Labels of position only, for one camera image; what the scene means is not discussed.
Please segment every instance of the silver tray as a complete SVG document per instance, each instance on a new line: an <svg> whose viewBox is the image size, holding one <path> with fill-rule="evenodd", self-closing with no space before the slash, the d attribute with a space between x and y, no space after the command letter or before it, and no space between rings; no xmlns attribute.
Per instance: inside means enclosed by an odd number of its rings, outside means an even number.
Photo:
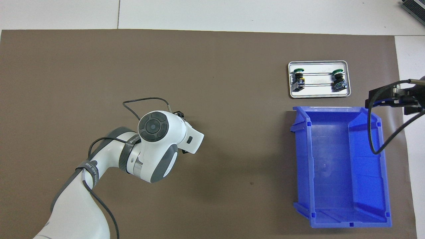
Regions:
<svg viewBox="0 0 425 239"><path fill-rule="evenodd" d="M296 91L294 70L303 68L305 79L304 89ZM344 79L347 88L341 91L334 91L332 83L335 80L332 72L336 69L343 69ZM348 75L347 62L343 60L333 61L291 61L288 64L289 93L292 98L327 98L327 97L347 97L351 94L350 80Z"/></svg>

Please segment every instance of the brown table surface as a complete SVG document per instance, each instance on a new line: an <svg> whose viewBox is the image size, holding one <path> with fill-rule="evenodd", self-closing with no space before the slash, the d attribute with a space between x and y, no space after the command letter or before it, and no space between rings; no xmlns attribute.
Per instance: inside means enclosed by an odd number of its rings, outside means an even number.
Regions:
<svg viewBox="0 0 425 239"><path fill-rule="evenodd" d="M303 60L345 60L351 96L291 99L287 65ZM90 143L136 129L121 103L141 97L166 98L205 139L158 183L106 172L94 191L122 238L416 238L403 133L386 149L393 227L313 229L292 206L292 107L363 106L369 90L397 80L391 36L3 30L0 238L35 236ZM166 109L132 106L141 115ZM385 137L402 124L400 109L375 111Z"/></svg>

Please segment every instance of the blue plastic bin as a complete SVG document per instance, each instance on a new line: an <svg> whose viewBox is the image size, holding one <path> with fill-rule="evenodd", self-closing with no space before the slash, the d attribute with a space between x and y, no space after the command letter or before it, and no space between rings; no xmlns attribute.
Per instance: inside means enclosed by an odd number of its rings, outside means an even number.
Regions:
<svg viewBox="0 0 425 239"><path fill-rule="evenodd" d="M297 211L312 228L390 227L385 154L374 155L361 107L294 107L297 144ZM381 119L372 114L375 147L383 143Z"/></svg>

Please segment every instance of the black cable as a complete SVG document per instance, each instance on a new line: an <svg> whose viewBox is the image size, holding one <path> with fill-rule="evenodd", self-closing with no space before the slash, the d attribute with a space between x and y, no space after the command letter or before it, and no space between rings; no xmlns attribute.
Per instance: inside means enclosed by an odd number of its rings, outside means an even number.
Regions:
<svg viewBox="0 0 425 239"><path fill-rule="evenodd" d="M409 119L408 121L406 121L404 124L402 124L386 141L385 143L377 150L375 151L375 148L373 146L373 142L372 142L372 134L371 134L371 113L372 113L372 108L373 108L373 104L375 103L375 101L377 100L377 98L386 90L388 90L391 87L394 87L395 85L398 84L402 84L402 83L411 83L410 80L399 80L397 82L391 83L389 85L385 85L383 86L381 89L378 90L378 92L376 92L376 94L372 97L372 99L369 101L369 106L368 106L368 140L369 140L369 146L372 150L373 154L379 154L380 152L382 152L384 150L384 148L391 142L392 139L395 138L395 136L400 133L404 128L406 128L410 123L412 123L413 121L415 121L416 119L418 119L419 117L421 117L422 115L425 114L425 110L423 110L422 112L420 112L419 114L415 115L414 117L412 117L411 119Z"/></svg>
<svg viewBox="0 0 425 239"><path fill-rule="evenodd" d="M100 140L104 140L104 139L111 139L111 140L116 140L118 142L121 143L127 143L127 141L122 140L122 139L118 139L118 138L112 138L112 137L102 137L102 138L98 138L95 141L93 141L93 143L91 143L90 147L88 148L88 158L91 160L91 149L93 148L93 146L99 142Z"/></svg>
<svg viewBox="0 0 425 239"><path fill-rule="evenodd" d="M168 103L168 101L166 101L166 100L164 100L164 99L162 99L162 98L159 98L159 97L148 97L148 98L141 98L141 99L136 99L136 100L127 100L127 101L124 101L124 102L122 103L122 105L123 105L126 109L128 109L131 113L133 113L133 114L136 116L136 118L137 118L138 120L140 120L140 117L137 115L137 113L136 113L136 112L134 112L134 110L132 110L130 107L128 107L128 106L126 105L126 103L131 103L131 102L136 102L136 101L142 101L142 100L162 100L162 101L164 101L164 102L167 104L168 111L169 111L170 113L172 113L172 111L171 111L171 107L170 107L170 104Z"/></svg>
<svg viewBox="0 0 425 239"><path fill-rule="evenodd" d="M113 216L112 212L109 210L109 208L106 206L106 204L93 192L93 190L87 185L86 181L83 180L82 183L84 184L84 187L87 189L87 191L100 203L100 205L103 206L103 208L108 212L109 216L111 217L113 224L115 225L115 231L116 231L116 238L119 239L119 229L118 224L116 223L115 217Z"/></svg>

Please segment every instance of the white table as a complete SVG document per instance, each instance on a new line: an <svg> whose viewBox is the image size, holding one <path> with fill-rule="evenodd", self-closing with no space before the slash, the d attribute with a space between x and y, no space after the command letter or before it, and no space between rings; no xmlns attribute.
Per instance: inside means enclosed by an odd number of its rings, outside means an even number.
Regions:
<svg viewBox="0 0 425 239"><path fill-rule="evenodd" d="M1 29L175 29L394 35L400 79L425 75L425 26L397 0L2 0ZM425 238L425 118L405 129L418 238Z"/></svg>

